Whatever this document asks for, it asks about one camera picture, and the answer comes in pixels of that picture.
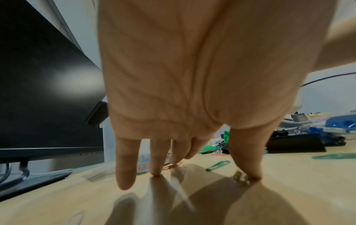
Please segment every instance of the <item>black cable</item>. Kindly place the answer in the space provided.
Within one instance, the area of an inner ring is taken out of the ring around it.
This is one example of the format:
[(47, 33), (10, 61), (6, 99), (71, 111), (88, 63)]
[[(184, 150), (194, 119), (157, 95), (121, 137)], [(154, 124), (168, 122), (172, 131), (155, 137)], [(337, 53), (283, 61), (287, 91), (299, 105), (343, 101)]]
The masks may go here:
[(10, 173), (11, 173), (11, 163), (7, 163), (6, 171), (3, 175), (3, 177), (0, 179), (0, 183), (4, 182), (10, 176)]
[(339, 76), (345, 76), (345, 75), (352, 75), (352, 74), (356, 74), (356, 72), (353, 72), (353, 73), (343, 73), (343, 74), (338, 74), (338, 75), (334, 75), (334, 76), (330, 76), (330, 77), (321, 78), (321, 79), (314, 80), (314, 81), (312, 81), (312, 82), (303, 84), (301, 87), (307, 86), (307, 85), (309, 85), (309, 84), (312, 84), (312, 83), (315, 83), (315, 82), (318, 82), (318, 81), (321, 81), (321, 80), (326, 80), (326, 79), (329, 79), (329, 78), (339, 77)]
[(22, 183), (24, 180), (26, 180), (30, 175), (30, 171), (27, 168), (27, 165), (28, 165), (28, 161), (20, 162), (19, 170), (22, 171), (22, 176), (19, 178), (16, 178), (15, 180), (0, 184), (0, 191), (7, 189), (7, 188), (11, 188), (15, 185), (18, 185), (19, 183)]

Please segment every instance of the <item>orange paper clip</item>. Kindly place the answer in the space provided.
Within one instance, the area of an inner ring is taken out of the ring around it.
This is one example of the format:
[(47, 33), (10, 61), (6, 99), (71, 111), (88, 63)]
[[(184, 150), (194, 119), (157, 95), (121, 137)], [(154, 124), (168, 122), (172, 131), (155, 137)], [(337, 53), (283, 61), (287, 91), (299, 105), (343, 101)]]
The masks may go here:
[(181, 164), (182, 164), (182, 162), (178, 162), (178, 163), (175, 164), (175, 165), (170, 165), (170, 166), (163, 167), (162, 170), (172, 169), (173, 167), (179, 166), (179, 165), (181, 165)]

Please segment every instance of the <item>finger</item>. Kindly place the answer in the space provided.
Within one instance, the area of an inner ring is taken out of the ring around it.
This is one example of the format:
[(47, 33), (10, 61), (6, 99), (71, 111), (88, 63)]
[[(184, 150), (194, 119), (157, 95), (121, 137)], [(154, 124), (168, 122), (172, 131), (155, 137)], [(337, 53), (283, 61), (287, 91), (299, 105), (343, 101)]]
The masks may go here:
[(193, 158), (198, 152), (200, 152), (203, 147), (210, 141), (209, 139), (197, 139), (197, 138), (192, 138), (192, 145), (190, 147), (190, 151), (188, 154), (184, 157), (185, 159), (191, 159)]
[(167, 158), (167, 153), (171, 148), (171, 140), (151, 140), (151, 162), (149, 164), (149, 172), (153, 176), (161, 174), (162, 167)]
[(141, 140), (116, 136), (116, 182), (122, 190), (129, 189), (135, 183), (140, 144)]
[(229, 152), (236, 165), (249, 177), (262, 178), (261, 161), (265, 144), (281, 119), (254, 128), (230, 129)]
[(177, 164), (188, 154), (192, 140), (173, 140), (172, 142), (172, 155), (169, 162)]

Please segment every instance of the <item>computer monitor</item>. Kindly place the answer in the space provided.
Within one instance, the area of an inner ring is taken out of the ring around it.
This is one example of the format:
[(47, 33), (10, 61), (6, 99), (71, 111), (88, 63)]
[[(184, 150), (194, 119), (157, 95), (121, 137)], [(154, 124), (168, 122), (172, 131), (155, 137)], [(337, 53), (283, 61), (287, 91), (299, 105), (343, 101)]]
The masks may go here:
[(0, 163), (103, 152), (101, 70), (26, 0), (0, 7)]

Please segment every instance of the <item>wooden desk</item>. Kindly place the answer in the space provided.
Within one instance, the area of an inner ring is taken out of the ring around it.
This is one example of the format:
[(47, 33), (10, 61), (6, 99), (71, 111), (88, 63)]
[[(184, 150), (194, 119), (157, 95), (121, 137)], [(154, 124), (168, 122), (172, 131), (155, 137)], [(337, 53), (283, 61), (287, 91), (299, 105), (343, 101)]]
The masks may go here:
[[(356, 142), (328, 153), (356, 152)], [(266, 155), (264, 179), (235, 182), (230, 156), (198, 155), (160, 178), (139, 175), (128, 191), (94, 168), (0, 203), (1, 224), (356, 224), (356, 159)]]

